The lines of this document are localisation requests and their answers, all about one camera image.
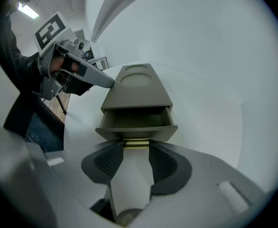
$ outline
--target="gray box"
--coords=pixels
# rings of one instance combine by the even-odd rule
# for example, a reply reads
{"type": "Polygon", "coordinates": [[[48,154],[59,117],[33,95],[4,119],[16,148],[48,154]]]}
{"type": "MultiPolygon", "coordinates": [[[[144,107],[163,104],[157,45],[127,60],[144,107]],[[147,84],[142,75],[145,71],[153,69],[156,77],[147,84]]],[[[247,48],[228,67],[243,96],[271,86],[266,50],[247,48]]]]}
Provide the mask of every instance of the gray box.
{"type": "Polygon", "coordinates": [[[106,140],[151,138],[168,141],[178,126],[173,103],[150,64],[122,67],[101,107],[103,120],[96,132],[106,140]]]}

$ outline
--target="wooden floor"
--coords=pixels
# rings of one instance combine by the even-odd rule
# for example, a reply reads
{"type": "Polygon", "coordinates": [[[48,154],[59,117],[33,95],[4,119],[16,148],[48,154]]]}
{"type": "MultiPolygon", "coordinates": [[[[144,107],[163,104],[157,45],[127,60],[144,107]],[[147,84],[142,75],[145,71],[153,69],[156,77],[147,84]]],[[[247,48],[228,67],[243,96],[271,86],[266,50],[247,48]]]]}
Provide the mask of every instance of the wooden floor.
{"type": "MultiPolygon", "coordinates": [[[[58,94],[59,97],[61,98],[61,101],[67,111],[68,108],[68,103],[70,99],[70,94],[66,94],[64,92],[61,92],[58,94]]],[[[66,116],[63,113],[63,110],[61,106],[58,103],[58,99],[54,97],[51,101],[49,100],[44,100],[44,103],[46,106],[49,107],[49,109],[63,122],[65,123],[66,116]]]]}

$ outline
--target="jeans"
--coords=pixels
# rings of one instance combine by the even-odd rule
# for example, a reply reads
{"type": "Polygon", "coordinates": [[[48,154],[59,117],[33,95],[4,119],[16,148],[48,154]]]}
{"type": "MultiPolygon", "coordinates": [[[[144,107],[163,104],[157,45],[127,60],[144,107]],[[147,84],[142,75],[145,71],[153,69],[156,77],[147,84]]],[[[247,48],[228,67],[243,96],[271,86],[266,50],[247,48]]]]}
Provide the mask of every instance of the jeans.
{"type": "Polygon", "coordinates": [[[25,141],[38,144],[43,152],[64,150],[64,140],[45,124],[37,113],[32,115],[25,141]]]}

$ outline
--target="oval indentation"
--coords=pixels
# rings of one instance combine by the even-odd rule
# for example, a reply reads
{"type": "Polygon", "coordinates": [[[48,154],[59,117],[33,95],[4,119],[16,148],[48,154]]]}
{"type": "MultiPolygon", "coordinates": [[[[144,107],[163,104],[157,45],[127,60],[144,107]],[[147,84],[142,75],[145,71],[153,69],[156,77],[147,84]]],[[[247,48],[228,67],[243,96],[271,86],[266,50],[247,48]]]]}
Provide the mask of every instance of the oval indentation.
{"type": "Polygon", "coordinates": [[[144,65],[134,65],[134,66],[129,66],[125,69],[127,72],[131,73],[136,73],[136,72],[141,72],[147,69],[147,66],[144,65]]]}
{"type": "Polygon", "coordinates": [[[152,77],[148,74],[130,74],[121,79],[121,84],[126,87],[145,86],[150,83],[152,77]]]}

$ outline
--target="open drawer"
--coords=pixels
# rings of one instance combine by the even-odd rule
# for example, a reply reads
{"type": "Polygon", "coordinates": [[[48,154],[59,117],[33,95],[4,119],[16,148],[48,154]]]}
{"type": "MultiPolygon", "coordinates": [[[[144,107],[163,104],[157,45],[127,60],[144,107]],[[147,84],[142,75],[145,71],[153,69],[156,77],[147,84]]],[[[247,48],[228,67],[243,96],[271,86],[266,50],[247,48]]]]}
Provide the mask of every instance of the open drawer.
{"type": "Polygon", "coordinates": [[[106,110],[96,132],[106,140],[151,138],[168,141],[178,129],[168,107],[144,107],[106,110]]]}

